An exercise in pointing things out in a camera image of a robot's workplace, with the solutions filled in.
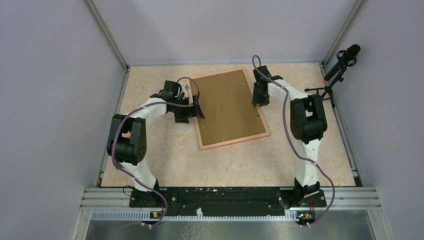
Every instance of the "black clamp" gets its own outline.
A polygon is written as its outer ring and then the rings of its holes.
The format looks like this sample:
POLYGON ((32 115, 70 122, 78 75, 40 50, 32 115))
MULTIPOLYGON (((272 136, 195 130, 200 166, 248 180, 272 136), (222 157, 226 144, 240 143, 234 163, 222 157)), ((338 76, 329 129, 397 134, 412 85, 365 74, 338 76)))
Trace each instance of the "black clamp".
POLYGON ((323 138, 327 130, 327 119, 320 95, 313 94, 290 102, 290 129, 294 138, 305 144, 323 138))
MULTIPOLYGON (((261 73, 263 73, 265 76, 270 78, 271 80, 278 80, 283 79, 279 75, 271 76, 270 71, 268 71, 268 68, 266 65, 260 66, 257 68, 261 73)), ((270 95, 268 94, 268 83, 267 79, 263 77, 261 74, 259 74, 256 69, 253 70, 254 79, 256 82, 253 85, 253 98, 252 98, 252 104, 256 105, 259 104, 260 107, 266 106, 270 103, 270 95)))
MULTIPOLYGON (((112 144, 118 127, 126 115, 115 114, 110 124, 109 138, 107 139, 107 154, 112 155, 112 144)), ((136 166, 146 155, 146 120, 137 117, 129 117, 123 124, 118 135, 115 147, 115 160, 119 163, 130 163, 136 166), (122 134, 131 133, 131 137, 122 134)))
MULTIPOLYGON (((163 85, 163 89, 159 91, 159 93, 155 93, 151 98, 159 98, 163 99, 168 103, 179 104, 179 105, 189 105, 189 98, 184 95, 182 91, 182 86, 174 81, 165 81, 163 85)), ((166 105, 166 112, 174 113, 175 122, 176 123, 189 123, 189 119, 193 117, 198 117, 204 119, 205 116, 200 109, 200 105, 198 102, 199 96, 197 94, 193 94, 193 106, 189 107, 181 107, 181 106, 173 106, 166 105)))

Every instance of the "cork board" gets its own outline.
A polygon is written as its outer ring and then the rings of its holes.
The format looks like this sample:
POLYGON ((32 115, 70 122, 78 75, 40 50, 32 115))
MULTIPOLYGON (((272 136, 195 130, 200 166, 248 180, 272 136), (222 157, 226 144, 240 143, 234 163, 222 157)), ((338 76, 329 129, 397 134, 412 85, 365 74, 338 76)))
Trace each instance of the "cork board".
MULTIPOLYGON (((252 104, 253 88, 244 68, 193 78, 200 88, 199 104, 205 119, 195 118, 200 150, 208 150, 270 136, 262 110, 252 104)), ((197 91, 191 82, 188 94, 197 91)))

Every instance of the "white wall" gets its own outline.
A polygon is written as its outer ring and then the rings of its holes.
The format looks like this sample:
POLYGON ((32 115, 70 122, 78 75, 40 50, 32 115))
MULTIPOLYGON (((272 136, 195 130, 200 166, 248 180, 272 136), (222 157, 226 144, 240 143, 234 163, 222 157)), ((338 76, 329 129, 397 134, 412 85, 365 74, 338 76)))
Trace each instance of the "white wall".
POLYGON ((129 65, 320 62, 355 0, 94 0, 129 65))
POLYGON ((0 239, 71 237, 122 79, 82 0, 0 3, 0 239))
POLYGON ((422 0, 367 1, 339 48, 359 44, 357 64, 335 85, 363 179, 408 240, 423 238, 423 11, 422 0))

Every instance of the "brown panel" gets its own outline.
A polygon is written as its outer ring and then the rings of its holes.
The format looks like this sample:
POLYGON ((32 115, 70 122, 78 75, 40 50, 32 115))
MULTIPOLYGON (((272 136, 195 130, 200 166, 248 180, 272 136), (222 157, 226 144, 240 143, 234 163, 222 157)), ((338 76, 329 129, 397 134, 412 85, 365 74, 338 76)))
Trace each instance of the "brown panel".
POLYGON ((200 149, 216 148, 269 136, 259 107, 252 105, 252 86, 244 69, 194 78, 205 119, 197 119, 200 149))

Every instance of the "beige table surface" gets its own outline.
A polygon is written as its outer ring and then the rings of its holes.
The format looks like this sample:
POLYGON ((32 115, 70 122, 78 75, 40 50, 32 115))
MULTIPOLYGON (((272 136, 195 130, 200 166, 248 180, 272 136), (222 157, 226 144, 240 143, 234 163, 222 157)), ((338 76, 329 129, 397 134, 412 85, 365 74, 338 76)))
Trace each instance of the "beige table surface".
MULTIPOLYGON (((323 85, 318 63, 267 66, 271 74, 282 76, 299 90, 323 85)), ((149 96, 163 88, 165 80, 176 81, 182 76, 196 77, 241 67, 247 69, 253 85, 255 78, 251 64, 131 67, 120 113, 126 114, 144 104, 149 96)), ((192 119, 190 124, 176 124, 174 114, 167 113, 147 126, 146 156, 150 171, 162 187, 293 186, 301 160, 292 152, 286 139, 282 106, 282 102, 271 97, 270 104, 262 107, 270 137, 206 151, 199 150, 192 119)), ((318 163, 336 186, 354 186, 351 167, 329 101, 324 102, 324 108, 328 129, 319 148, 318 163)), ((290 127, 290 110, 287 110, 290 127)), ((319 179, 321 186, 330 185, 321 174, 319 179)), ((109 157, 101 185, 125 186, 133 185, 133 181, 116 170, 109 157)))

